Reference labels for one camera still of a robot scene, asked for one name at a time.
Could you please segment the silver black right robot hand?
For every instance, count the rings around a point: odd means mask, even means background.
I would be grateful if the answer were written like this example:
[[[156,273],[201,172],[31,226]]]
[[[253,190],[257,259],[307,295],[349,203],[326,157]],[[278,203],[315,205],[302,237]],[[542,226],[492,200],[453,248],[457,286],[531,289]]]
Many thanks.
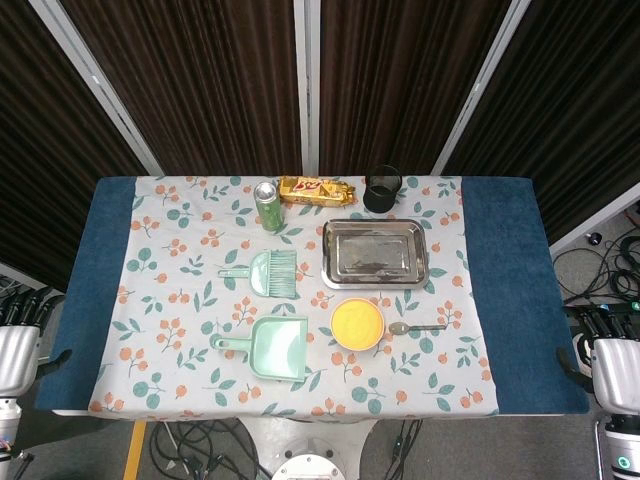
[[[559,347],[565,375],[614,415],[639,414],[639,304],[565,306],[578,321],[571,351]]]

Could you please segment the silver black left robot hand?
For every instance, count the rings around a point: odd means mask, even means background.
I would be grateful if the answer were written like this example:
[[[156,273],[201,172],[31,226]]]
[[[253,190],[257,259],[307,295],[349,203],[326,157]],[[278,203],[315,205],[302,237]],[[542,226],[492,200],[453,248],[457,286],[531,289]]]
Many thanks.
[[[72,356],[62,351],[55,359],[41,360],[40,341],[48,322],[65,300],[51,296],[53,288],[16,292],[1,301],[1,399],[17,399],[32,384],[56,372]]]

